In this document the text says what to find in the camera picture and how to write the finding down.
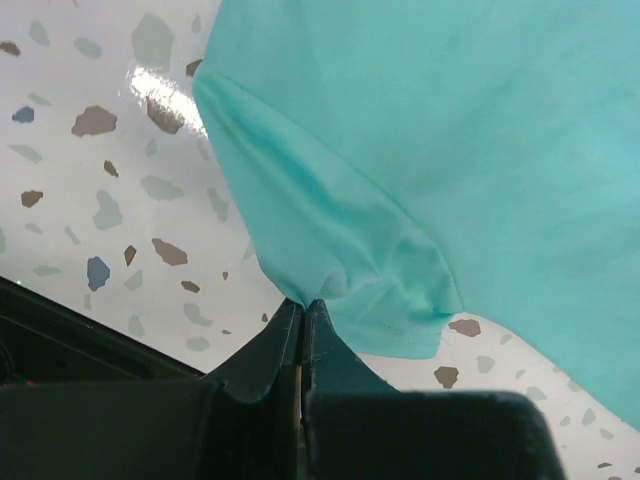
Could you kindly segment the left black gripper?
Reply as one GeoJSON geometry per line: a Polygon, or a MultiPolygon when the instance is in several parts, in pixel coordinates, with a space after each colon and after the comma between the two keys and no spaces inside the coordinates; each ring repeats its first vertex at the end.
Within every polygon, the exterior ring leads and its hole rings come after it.
{"type": "Polygon", "coordinates": [[[202,381],[35,384],[1,390],[4,479],[295,479],[303,308],[202,381]]]}

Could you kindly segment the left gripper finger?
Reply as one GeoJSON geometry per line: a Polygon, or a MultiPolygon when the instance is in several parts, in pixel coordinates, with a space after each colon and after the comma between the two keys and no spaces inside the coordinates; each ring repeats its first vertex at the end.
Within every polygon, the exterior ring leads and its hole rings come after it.
{"type": "Polygon", "coordinates": [[[338,336],[327,307],[304,316],[311,479],[531,479],[565,476],[541,412],[508,391],[401,392],[338,336]]]}

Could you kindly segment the teal t-shirt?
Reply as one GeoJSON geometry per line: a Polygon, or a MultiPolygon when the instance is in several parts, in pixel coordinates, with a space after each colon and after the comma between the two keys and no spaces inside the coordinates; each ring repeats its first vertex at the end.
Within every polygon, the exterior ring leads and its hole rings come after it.
{"type": "Polygon", "coordinates": [[[467,312],[639,423],[639,5],[225,1],[193,83],[265,275],[353,349],[467,312]]]}

